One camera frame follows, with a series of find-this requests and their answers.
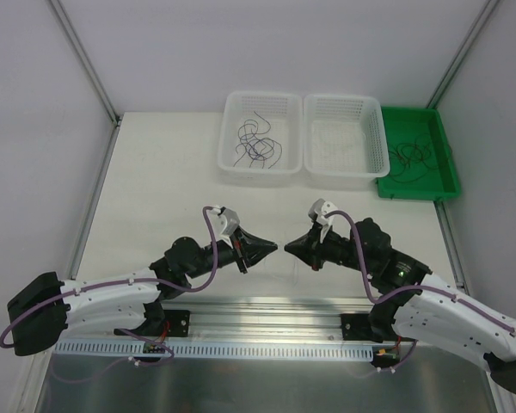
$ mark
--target white wall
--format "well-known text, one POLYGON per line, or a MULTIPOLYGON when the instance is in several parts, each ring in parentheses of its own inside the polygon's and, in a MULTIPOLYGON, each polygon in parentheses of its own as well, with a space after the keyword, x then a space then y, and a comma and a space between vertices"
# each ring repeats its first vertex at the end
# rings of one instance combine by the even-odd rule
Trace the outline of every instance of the white wall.
MULTIPOLYGON (((110 132, 46 2, 0 1, 0 332, 14 295, 65 271, 110 132)), ((21 365, 0 349, 0 413, 21 365)))
POLYGON ((485 0, 64 0, 117 111, 234 89, 425 106, 485 0))
POLYGON ((449 203, 475 296, 516 317, 516 0, 502 3, 439 111, 463 186, 449 203))

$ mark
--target black cable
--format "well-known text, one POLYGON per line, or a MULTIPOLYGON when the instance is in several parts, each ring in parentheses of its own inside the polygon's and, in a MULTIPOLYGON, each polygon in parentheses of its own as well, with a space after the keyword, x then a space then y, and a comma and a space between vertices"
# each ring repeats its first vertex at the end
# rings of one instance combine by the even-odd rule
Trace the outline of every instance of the black cable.
POLYGON ((255 161, 259 161, 262 162, 261 167, 264 169, 266 166, 266 161, 275 157, 275 147, 277 145, 279 147, 279 155, 277 156, 275 162, 267 167, 270 170, 281 159, 281 156, 283 155, 283 146, 276 140, 269 137, 258 138, 258 135, 268 134, 272 129, 272 125, 267 120, 258 115, 258 113, 254 112, 254 114, 267 123, 267 130, 265 132, 258 132, 260 127, 257 120, 247 119, 244 121, 243 125, 239 127, 237 131, 239 144, 235 147, 235 152, 238 155, 240 147, 242 147, 244 151, 243 154, 235 161, 233 166, 237 166, 239 161, 241 161, 246 155, 251 160, 249 168, 252 168, 252 165, 255 161))
POLYGON ((452 148, 448 144, 445 145, 449 149, 449 156, 444 156, 441 159, 436 156, 437 152, 428 133, 417 135, 414 143, 404 142, 396 146, 390 146, 388 150, 390 166, 393 167, 399 164, 401 165, 401 170, 395 172, 393 168, 390 168, 388 176, 397 183, 412 183, 424 178, 433 170, 442 170, 449 164, 453 153, 452 148), (400 176, 408 175, 411 170, 415 171, 417 168, 425 168, 426 170, 423 174, 407 181, 396 179, 400 176))

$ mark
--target green plastic tray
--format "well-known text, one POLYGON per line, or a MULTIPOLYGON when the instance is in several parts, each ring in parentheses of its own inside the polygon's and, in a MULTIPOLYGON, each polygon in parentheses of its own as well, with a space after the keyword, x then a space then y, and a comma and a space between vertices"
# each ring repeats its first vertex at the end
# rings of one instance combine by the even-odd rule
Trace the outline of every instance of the green plastic tray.
POLYGON ((378 179, 381 198, 447 200, 461 193, 452 150, 439 113, 434 109, 382 108, 390 152, 390 173, 378 179), (419 145, 415 162, 403 167, 397 153, 411 153, 419 145))

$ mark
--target metal frame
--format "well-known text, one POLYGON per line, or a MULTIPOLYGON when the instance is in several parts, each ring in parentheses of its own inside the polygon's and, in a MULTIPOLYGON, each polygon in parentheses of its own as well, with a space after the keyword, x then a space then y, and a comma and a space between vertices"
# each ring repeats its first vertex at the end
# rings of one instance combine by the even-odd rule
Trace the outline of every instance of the metal frame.
POLYGON ((67 15, 65 11, 65 7, 61 3, 60 0, 46 0, 56 19, 58 20, 58 24, 61 27, 65 38, 69 42, 72 47, 72 50, 77 57, 78 61, 82 65, 86 76, 88 77, 89 82, 91 83, 94 91, 96 92, 98 98, 103 105, 103 108, 107 112, 107 115, 111 119, 114 124, 117 124, 120 120, 119 115, 115 112, 114 106, 111 103, 111 99, 109 98, 107 91, 103 87, 99 76, 97 76, 97 72, 90 61, 88 54, 84 50, 83 44, 78 38, 77 31, 73 27, 71 23, 71 19, 67 15))
POLYGON ((111 132, 111 136, 109 137, 107 149, 103 154, 103 159, 101 161, 99 173, 95 180, 92 195, 83 216, 83 223, 80 227, 80 231, 77 234, 75 249, 72 252, 72 255, 67 264, 67 269, 64 272, 64 278, 74 280, 77 277, 78 269, 80 268, 80 263, 83 259, 84 249, 86 248, 86 242, 88 241, 89 229, 92 226, 95 210, 97 209, 97 203, 100 200, 101 190, 103 189, 103 183, 105 182, 105 177, 107 176, 111 157, 113 157, 114 145, 116 144, 117 137, 119 136, 120 123, 121 120, 117 122, 117 125, 114 127, 113 131, 111 132))
POLYGON ((486 24, 491 20, 497 7, 503 2, 503 0, 487 0, 480 10, 480 13, 470 26, 468 33, 464 36, 464 40, 457 49, 457 53, 453 57, 453 60, 445 70, 444 76, 438 83, 436 90, 433 92, 430 101, 427 104, 427 108, 436 109, 439 102, 445 95, 446 91, 452 84, 453 79, 457 75, 458 71, 463 66, 463 62, 469 55, 470 50, 475 45, 486 24))
MULTIPOLYGON (((107 175, 108 165, 113 155, 121 117, 116 113, 114 105, 103 87, 88 54, 84 50, 83 44, 72 25, 64 5, 60 0, 46 0, 46 3, 50 6, 72 51, 92 84, 109 119, 114 124, 114 130, 101 162, 100 172, 95 182, 89 206, 84 214, 81 230, 77 235, 77 245, 68 263, 66 273, 69 278, 74 279, 82 260, 91 223, 95 216, 95 210, 107 175)), ((427 104, 428 108, 436 108, 439 105, 439 102, 463 66, 471 48, 501 3, 502 0, 487 0, 483 5, 482 10, 480 10, 472 23, 463 42, 433 92, 427 104)), ((468 292, 469 288, 466 284, 462 263, 458 255, 458 248, 455 244, 445 205, 443 203, 435 203, 435 207, 455 280, 458 287, 468 292)), ((229 299, 224 302, 214 303, 200 301, 197 298, 191 301, 168 303, 168 308, 176 307, 192 310, 193 336, 198 339, 206 335, 207 339, 229 341, 233 339, 233 336, 228 334, 228 331, 231 331, 236 333, 239 340, 248 342, 254 342, 258 337, 261 340, 272 342, 278 342, 279 340, 284 342, 302 342, 305 338, 306 343, 320 344, 325 343, 325 340, 331 343, 333 340, 338 341, 338 336, 341 336, 338 317, 342 312, 368 312, 371 309, 371 304, 365 299, 315 299, 310 301, 260 298, 245 300, 229 299), (298 323, 294 322, 295 316, 299 319, 298 323), (280 331, 285 331, 286 334, 280 336, 280 331)), ((12 400, 12 405, 10 405, 10 411, 27 413, 35 410, 40 396, 38 389, 43 386, 50 355, 51 351, 46 351, 31 357, 26 371, 20 377, 17 392, 12 400)), ((500 413, 516 412, 515 396, 507 391, 503 391, 489 378, 486 382, 488 382, 488 388, 490 387, 497 410, 500 413)))

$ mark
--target white plastic basket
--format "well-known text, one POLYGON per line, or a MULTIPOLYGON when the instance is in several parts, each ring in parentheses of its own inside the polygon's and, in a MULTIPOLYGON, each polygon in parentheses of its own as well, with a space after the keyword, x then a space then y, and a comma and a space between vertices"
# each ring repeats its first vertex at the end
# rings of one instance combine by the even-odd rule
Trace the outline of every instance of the white plastic basket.
POLYGON ((304 99, 304 167, 326 187, 366 188, 390 172, 378 101, 367 96, 304 99))
POLYGON ((244 184, 287 183, 302 169, 302 112, 300 96, 231 93, 225 103, 218 146, 223 177, 244 184))

